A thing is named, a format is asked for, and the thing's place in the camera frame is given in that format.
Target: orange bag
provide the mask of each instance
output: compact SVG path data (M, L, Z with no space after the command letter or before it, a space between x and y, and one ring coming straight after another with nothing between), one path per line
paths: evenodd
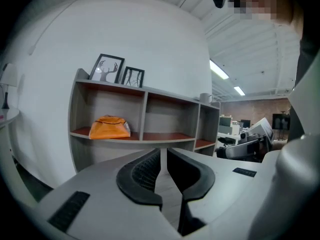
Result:
M130 137L130 135L130 128L126 120L104 115L92 124L89 138L91 140L116 139Z

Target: ceiling light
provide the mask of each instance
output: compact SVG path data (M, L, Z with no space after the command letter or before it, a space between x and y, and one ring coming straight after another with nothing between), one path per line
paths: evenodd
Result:
M245 96L245 93L243 92L243 90L241 90L241 88L239 86L234 87L234 89L241 95L241 96Z
M211 59L210 59L210 69L214 73L216 73L219 77L221 77L223 80L229 78L229 76L220 67L218 67Z

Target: picture frame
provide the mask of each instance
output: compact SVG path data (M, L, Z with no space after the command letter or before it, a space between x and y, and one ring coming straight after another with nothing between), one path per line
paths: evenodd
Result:
M124 62L124 58L101 53L93 66L89 80L117 84Z
M125 86L141 88L143 85L144 76L144 70L127 66L125 67L121 83Z

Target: brick wall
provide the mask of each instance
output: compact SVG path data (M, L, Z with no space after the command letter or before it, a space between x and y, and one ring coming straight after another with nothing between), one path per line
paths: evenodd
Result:
M251 125L266 118L272 126L272 114L281 114L281 111L287 111L290 107L287 98L279 98L222 102L220 110L225 116L232 115L233 120L250 120Z

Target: shelving unit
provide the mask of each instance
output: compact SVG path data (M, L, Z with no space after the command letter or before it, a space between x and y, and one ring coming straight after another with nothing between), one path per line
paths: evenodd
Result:
M152 88L88 80L78 69L68 113L70 151L77 172L101 161L149 148L181 148L212 156L220 108ZM104 115L124 118L125 138L92 140L92 123Z

